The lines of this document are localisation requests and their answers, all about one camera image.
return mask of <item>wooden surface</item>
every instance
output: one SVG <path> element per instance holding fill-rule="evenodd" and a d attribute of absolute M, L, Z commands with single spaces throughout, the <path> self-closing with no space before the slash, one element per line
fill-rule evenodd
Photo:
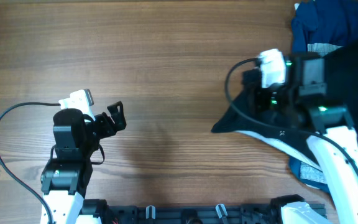
<path fill-rule="evenodd" d="M 336 222 L 328 195 L 299 183 L 284 153 L 210 133 L 228 106 L 226 72 L 263 50 L 288 53 L 293 14 L 286 0 L 0 5 L 0 113 L 83 88 L 95 114 L 122 100 L 127 129 L 102 140 L 106 162 L 94 167 L 86 198 L 181 206 L 300 194 L 325 203 Z M 58 110 L 20 108 L 0 125 L 3 159 L 38 192 Z M 40 209 L 0 166 L 0 223 L 37 223 Z"/>

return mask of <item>wood grain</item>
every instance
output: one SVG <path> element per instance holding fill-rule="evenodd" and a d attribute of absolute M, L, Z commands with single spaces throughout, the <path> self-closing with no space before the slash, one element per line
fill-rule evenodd
<path fill-rule="evenodd" d="M 226 72 L 263 50 L 289 52 L 292 17 L 285 0 L 0 5 L 0 113 L 83 88 L 96 114 L 122 100 L 128 127 L 102 140 L 107 159 L 94 168 L 86 198 L 234 205 L 300 194 L 325 203 L 337 222 L 329 196 L 299 183 L 284 153 L 210 133 L 227 109 Z M 38 192 L 58 110 L 19 108 L 0 125 L 3 159 Z M 0 223 L 37 223 L 40 207 L 0 166 Z"/>

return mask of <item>black base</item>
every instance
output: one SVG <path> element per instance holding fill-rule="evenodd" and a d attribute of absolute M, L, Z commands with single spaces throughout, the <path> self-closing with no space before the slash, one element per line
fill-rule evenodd
<path fill-rule="evenodd" d="M 227 206 L 228 224 L 266 224 L 269 222 L 267 214 L 269 204 L 245 204 L 240 206 Z M 323 204 L 310 204 L 318 214 L 326 217 Z M 156 208 L 155 219 L 146 220 L 146 208 L 136 206 L 110 206 L 118 224 L 185 224 L 182 214 L 196 211 L 203 224 L 221 224 L 215 207 L 178 207 Z"/>

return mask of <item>black cable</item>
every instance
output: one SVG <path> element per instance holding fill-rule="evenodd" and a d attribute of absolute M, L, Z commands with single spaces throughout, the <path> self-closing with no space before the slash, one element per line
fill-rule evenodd
<path fill-rule="evenodd" d="M 311 131 L 305 131 L 305 130 L 300 130 L 300 129 L 291 129 L 291 128 L 282 128 L 279 126 L 274 126 L 271 124 L 267 124 L 261 121 L 258 121 L 248 115 L 246 115 L 245 113 L 243 113 L 233 102 L 233 99 L 231 98 L 231 95 L 229 93 L 229 81 L 230 81 L 230 77 L 233 73 L 233 71 L 235 69 L 237 69 L 238 67 L 240 67 L 241 65 L 248 63 L 248 62 L 256 62 L 258 61 L 257 58 L 250 58 L 247 60 L 243 60 L 237 64 L 235 64 L 230 71 L 227 73 L 226 76 L 226 80 L 224 82 L 224 93 L 226 95 L 226 99 L 228 100 L 228 102 L 230 103 L 230 107 L 236 111 L 239 115 L 241 115 L 243 118 L 254 122 L 255 124 L 259 124 L 261 126 L 265 126 L 267 128 L 271 128 L 271 129 L 276 129 L 278 131 L 288 131 L 288 132 L 293 132 L 293 133 L 301 133 L 301 134 L 305 134 L 308 136 L 316 136 L 317 138 L 323 139 L 327 142 L 329 142 L 330 144 L 332 144 L 333 146 L 335 146 L 336 148 L 338 148 L 338 150 L 344 155 L 344 157 L 349 161 L 350 165 L 352 166 L 352 168 L 354 169 L 354 172 L 356 173 L 356 176 L 358 178 L 358 168 L 356 166 L 356 163 L 354 162 L 354 160 L 352 159 L 352 157 L 336 142 L 334 142 L 332 139 L 327 138 L 326 136 L 323 136 L 322 134 L 317 134 Z"/>
<path fill-rule="evenodd" d="M 28 103 L 19 103 L 16 104 L 14 106 L 11 106 L 10 108 L 8 108 L 6 111 L 4 111 L 1 115 L 0 115 L 0 121 L 2 120 L 2 118 L 11 110 L 18 108 L 20 106 L 27 106 L 27 105 L 43 105 L 43 106 L 60 106 L 59 103 L 39 103 L 39 102 L 28 102 Z M 50 211 L 50 208 L 48 206 L 48 204 L 46 203 L 46 201 L 39 195 L 37 194 L 30 186 L 28 186 L 27 184 L 25 184 L 22 180 L 20 180 L 18 177 L 16 177 L 5 165 L 4 161 L 1 158 L 0 155 L 0 165 L 2 166 L 2 168 L 4 168 L 4 170 L 14 179 L 16 180 L 19 184 L 21 184 L 21 186 L 23 186 L 25 189 L 27 189 L 30 193 L 32 193 L 40 202 L 41 204 L 45 207 L 45 210 L 47 211 L 48 214 L 48 220 L 49 220 L 49 224 L 53 223 L 53 216 L 52 213 Z"/>

